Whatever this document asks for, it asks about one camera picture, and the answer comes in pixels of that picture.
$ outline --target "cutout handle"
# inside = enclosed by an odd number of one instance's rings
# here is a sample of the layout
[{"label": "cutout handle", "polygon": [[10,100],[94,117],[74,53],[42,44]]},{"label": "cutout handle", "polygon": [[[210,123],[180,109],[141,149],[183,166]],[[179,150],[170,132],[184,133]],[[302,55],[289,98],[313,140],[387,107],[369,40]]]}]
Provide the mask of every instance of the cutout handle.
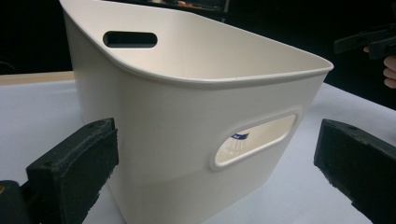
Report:
[{"label": "cutout handle", "polygon": [[215,157],[215,166],[220,168],[230,165],[279,143],[289,134],[296,120],[297,115],[291,114],[232,135],[220,146]]},{"label": "cutout handle", "polygon": [[103,42],[112,49],[150,49],[157,45],[158,38],[153,33],[108,31]]}]

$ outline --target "white table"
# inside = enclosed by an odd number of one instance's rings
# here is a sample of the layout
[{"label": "white table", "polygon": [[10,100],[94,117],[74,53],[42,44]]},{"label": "white table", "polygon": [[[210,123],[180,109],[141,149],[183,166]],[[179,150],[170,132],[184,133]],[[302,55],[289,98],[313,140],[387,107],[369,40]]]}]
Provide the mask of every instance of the white table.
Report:
[{"label": "white table", "polygon": [[[313,164],[322,119],[396,146],[396,111],[323,84],[268,181],[204,223],[371,223]],[[5,85],[0,78],[0,180],[24,183],[25,167],[82,125],[73,79]],[[91,223],[125,223],[107,186],[84,221]]]}]

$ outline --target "black foam block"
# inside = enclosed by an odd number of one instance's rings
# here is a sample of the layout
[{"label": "black foam block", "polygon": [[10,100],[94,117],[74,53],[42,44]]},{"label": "black foam block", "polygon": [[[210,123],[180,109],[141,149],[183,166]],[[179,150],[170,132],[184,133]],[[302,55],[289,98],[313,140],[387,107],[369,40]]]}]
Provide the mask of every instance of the black foam block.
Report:
[{"label": "black foam block", "polygon": [[42,223],[80,224],[118,164],[113,119],[88,124],[26,168],[45,205]]},{"label": "black foam block", "polygon": [[374,224],[396,223],[396,147],[324,119],[314,164]]}]

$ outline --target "black clamp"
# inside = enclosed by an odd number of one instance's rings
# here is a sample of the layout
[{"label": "black clamp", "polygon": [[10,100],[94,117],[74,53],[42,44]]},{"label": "black clamp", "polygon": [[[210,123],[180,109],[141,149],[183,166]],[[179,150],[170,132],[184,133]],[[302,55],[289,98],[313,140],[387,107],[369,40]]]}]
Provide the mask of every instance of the black clamp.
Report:
[{"label": "black clamp", "polygon": [[0,223],[81,224],[119,163],[114,119],[85,125],[26,168],[28,181],[0,181]]}]

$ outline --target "storage bin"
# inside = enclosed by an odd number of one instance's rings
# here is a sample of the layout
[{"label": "storage bin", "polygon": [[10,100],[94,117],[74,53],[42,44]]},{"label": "storage bin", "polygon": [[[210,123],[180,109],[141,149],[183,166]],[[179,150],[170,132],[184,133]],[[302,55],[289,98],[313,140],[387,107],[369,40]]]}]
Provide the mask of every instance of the storage bin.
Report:
[{"label": "storage bin", "polygon": [[201,223],[262,185],[332,70],[187,12],[61,4],[83,117],[119,129],[109,186],[130,224]]}]

